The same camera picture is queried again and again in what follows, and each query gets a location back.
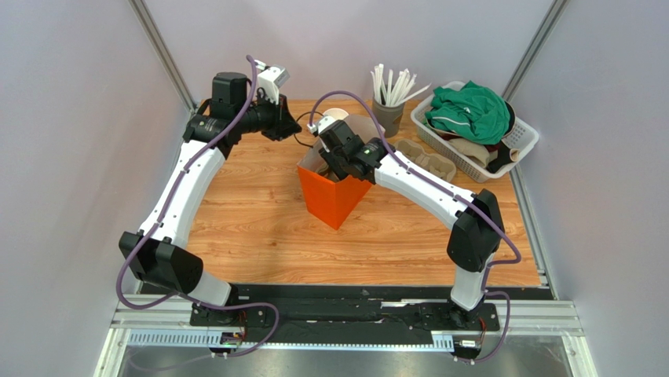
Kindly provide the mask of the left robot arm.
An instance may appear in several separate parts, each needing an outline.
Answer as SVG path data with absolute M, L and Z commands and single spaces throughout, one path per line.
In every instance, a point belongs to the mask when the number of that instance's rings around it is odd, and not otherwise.
M 136 279 L 198 303 L 228 303 L 232 285 L 187 251 L 188 236 L 211 181 L 244 134 L 282 141 L 301 132 L 280 93 L 289 77 L 280 66 L 262 68 L 252 79 L 237 72 L 215 75 L 210 99 L 187 123 L 177 164 L 154 210 L 119 240 L 124 267 Z

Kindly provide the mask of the orange paper bag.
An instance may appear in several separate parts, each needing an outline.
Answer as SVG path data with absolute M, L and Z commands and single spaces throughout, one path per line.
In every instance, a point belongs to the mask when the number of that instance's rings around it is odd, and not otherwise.
M 326 165 L 319 154 L 322 147 L 320 139 L 316 139 L 314 148 L 297 164 L 298 177 L 308 212 L 331 228 L 339 229 L 372 183 L 353 177 L 340 180 L 322 175 L 320 171 Z

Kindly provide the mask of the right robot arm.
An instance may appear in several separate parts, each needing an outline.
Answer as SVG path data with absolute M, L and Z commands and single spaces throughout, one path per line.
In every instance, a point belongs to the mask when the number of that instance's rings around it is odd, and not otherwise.
M 343 120 L 326 116 L 311 131 L 322 144 L 320 156 L 338 178 L 356 178 L 397 192 L 449 229 L 447 254 L 456 265 L 455 281 L 438 314 L 455 328 L 478 325 L 488 266 L 503 236 L 496 196 L 487 189 L 474 193 L 448 184 L 381 135 L 364 141 Z

